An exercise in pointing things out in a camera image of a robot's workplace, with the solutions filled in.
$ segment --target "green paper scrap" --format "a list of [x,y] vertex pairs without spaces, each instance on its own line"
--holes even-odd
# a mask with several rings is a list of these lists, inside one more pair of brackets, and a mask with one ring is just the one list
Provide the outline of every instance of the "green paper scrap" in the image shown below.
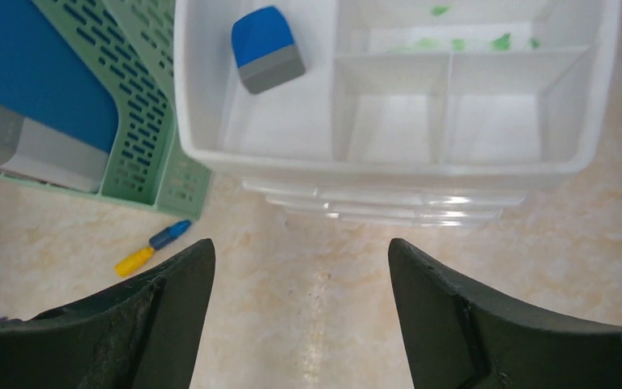
[[421,49],[435,49],[437,47],[437,41],[430,38],[423,38],[415,43],[415,47]]
[[434,6],[432,8],[432,11],[430,11],[430,13],[433,16],[442,16],[442,15],[446,14],[447,11],[449,11],[449,7],[448,6]]
[[511,34],[506,33],[492,41],[492,49],[495,51],[509,51],[511,48]]
[[463,39],[455,39],[452,41],[452,49],[454,51],[463,51],[466,49],[466,41]]

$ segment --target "blue eraser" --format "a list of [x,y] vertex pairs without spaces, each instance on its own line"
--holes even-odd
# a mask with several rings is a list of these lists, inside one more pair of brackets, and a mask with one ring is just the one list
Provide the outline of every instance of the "blue eraser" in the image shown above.
[[242,83],[253,94],[306,72],[292,30],[274,6],[237,20],[232,26],[232,51]]

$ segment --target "green plastic tray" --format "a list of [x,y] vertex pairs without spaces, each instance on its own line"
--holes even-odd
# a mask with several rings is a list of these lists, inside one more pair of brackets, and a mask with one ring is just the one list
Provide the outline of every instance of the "green plastic tray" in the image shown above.
[[100,0],[32,2],[109,90],[118,109],[100,192],[64,191],[198,219],[210,172],[185,156],[177,137],[174,1],[108,0],[113,9]]

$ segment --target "beige tile floor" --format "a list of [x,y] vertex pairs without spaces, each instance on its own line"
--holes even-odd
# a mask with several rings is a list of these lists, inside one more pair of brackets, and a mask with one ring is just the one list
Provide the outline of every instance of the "beige tile floor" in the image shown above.
[[[0,316],[30,318],[117,283],[115,262],[173,221],[0,181]],[[622,324],[622,37],[595,162],[500,222],[462,231],[286,216],[218,176],[202,220],[151,265],[204,237],[218,264],[192,388],[412,387],[392,237],[524,301]]]

